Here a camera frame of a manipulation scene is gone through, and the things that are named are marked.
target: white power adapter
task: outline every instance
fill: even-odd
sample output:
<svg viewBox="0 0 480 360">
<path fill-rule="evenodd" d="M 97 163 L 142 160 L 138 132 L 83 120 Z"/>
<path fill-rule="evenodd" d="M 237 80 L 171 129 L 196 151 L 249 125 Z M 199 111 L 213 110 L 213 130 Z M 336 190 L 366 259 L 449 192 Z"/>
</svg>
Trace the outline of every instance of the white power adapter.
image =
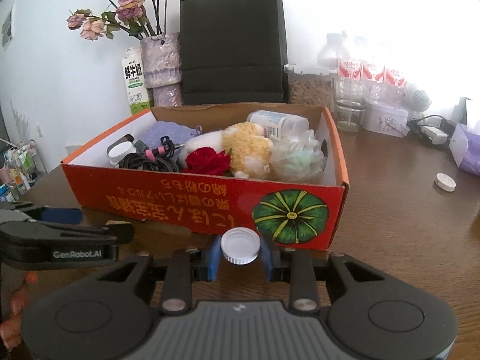
<svg viewBox="0 0 480 360">
<path fill-rule="evenodd" d="M 436 127 L 422 126 L 420 131 L 430 137 L 432 145 L 441 145 L 447 142 L 447 134 Z"/>
</svg>

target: wooden table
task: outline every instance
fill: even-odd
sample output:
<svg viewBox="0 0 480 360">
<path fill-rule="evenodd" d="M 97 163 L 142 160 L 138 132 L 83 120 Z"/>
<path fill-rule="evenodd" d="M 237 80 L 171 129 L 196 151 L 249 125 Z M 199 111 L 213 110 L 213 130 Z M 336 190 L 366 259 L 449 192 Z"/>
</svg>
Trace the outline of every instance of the wooden table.
<svg viewBox="0 0 480 360">
<path fill-rule="evenodd" d="M 331 250 L 344 251 L 448 302 L 459 320 L 450 360 L 478 360 L 480 353 L 480 177 L 459 171 L 449 153 L 410 138 L 362 131 L 341 133 L 351 189 Z M 453 193 L 434 185 L 438 172 L 457 182 Z M 78 207 L 61 168 L 25 196 L 52 207 Z M 85 220 L 121 219 L 85 209 Z M 206 236 L 154 222 L 133 221 L 136 236 L 123 256 L 149 251 L 155 258 L 201 246 Z M 75 281 L 92 269 L 40 272 L 34 299 Z M 158 302 L 161 284 L 154 302 Z M 319 283 L 323 304 L 329 304 Z M 221 262 L 214 283 L 194 283 L 194 299 L 287 300 L 288 285 L 267 283 L 260 262 L 246 267 Z M 14 359 L 29 359 L 20 346 Z"/>
</svg>

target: plush toy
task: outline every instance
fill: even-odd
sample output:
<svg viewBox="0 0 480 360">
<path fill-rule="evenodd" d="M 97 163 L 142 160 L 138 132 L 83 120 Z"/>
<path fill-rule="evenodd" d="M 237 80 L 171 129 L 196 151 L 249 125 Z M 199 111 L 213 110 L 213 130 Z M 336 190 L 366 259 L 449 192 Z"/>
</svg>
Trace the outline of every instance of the plush toy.
<svg viewBox="0 0 480 360">
<path fill-rule="evenodd" d="M 211 147 L 217 153 L 224 150 L 230 153 L 230 170 L 236 178 L 268 178 L 273 143 L 263 136 L 263 127 L 257 123 L 238 123 L 223 131 L 189 139 L 178 156 L 183 167 L 186 167 L 187 156 L 200 147 Z"/>
</svg>

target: white wall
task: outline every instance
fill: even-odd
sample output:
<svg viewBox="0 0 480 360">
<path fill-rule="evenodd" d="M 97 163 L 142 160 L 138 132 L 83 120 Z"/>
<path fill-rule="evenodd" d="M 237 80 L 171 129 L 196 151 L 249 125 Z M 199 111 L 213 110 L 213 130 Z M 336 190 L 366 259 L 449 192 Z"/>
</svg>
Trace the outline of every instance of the white wall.
<svg viewBox="0 0 480 360">
<path fill-rule="evenodd" d="M 13 0 L 0 3 L 0 20 Z M 179 1 L 169 0 L 168 30 L 179 30 Z M 449 116 L 460 96 L 479 97 L 478 0 L 283 0 L 289 63 L 315 64 L 327 32 L 346 30 L 396 48 L 406 79 L 433 98 L 432 112 Z M 30 118 L 49 169 L 130 115 L 122 77 L 125 49 L 135 38 L 83 40 L 69 31 L 70 10 L 101 13 L 107 0 L 16 0 L 14 40 L 0 50 L 0 105 L 10 137 L 18 139 L 10 99 Z M 36 125 L 44 137 L 38 137 Z"/>
</svg>

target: white bottle cap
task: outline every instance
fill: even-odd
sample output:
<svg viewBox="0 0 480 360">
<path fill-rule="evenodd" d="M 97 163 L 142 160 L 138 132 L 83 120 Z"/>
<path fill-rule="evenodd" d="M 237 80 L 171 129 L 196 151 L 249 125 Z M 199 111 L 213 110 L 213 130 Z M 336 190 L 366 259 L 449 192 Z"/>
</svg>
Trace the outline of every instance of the white bottle cap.
<svg viewBox="0 0 480 360">
<path fill-rule="evenodd" d="M 246 227 L 234 227 L 222 235 L 220 241 L 223 256 L 232 264 L 251 263 L 260 251 L 260 237 Z"/>
<path fill-rule="evenodd" d="M 453 192 L 457 184 L 455 181 L 444 173 L 437 173 L 435 183 L 444 191 Z"/>
<path fill-rule="evenodd" d="M 129 153 L 135 153 L 137 150 L 131 142 L 122 142 L 112 147 L 109 151 L 109 159 L 112 165 L 118 164 Z"/>
</svg>

